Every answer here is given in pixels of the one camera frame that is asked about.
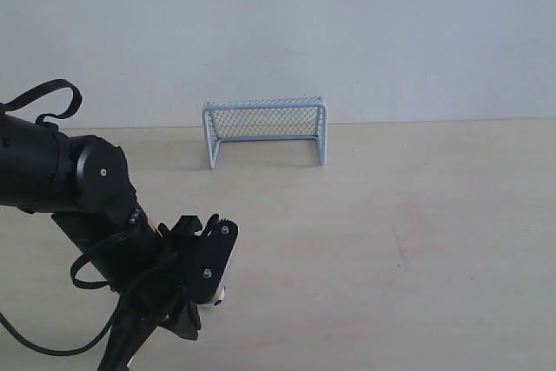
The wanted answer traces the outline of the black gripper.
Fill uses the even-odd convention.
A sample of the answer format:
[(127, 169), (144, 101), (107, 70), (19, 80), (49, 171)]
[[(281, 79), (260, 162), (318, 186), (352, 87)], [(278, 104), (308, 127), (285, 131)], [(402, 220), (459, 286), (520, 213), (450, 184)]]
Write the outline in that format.
[(133, 223), (114, 223), (94, 214), (89, 225), (91, 263), (120, 295), (98, 368), (127, 370), (157, 328), (197, 340), (201, 319), (196, 304), (225, 287), (237, 224), (213, 214), (198, 235), (202, 223), (195, 215), (154, 230), (143, 214)]

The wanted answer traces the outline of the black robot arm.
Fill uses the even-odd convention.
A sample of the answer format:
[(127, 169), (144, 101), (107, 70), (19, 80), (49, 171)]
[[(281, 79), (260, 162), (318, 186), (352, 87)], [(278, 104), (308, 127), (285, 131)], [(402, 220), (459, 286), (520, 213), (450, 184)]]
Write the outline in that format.
[(119, 300), (100, 333), (102, 370), (126, 370), (158, 328), (194, 341), (199, 308), (220, 297), (238, 226), (219, 215), (154, 225), (129, 178), (122, 148), (67, 136), (55, 124), (1, 119), (1, 203), (46, 213), (80, 250), (70, 278)]

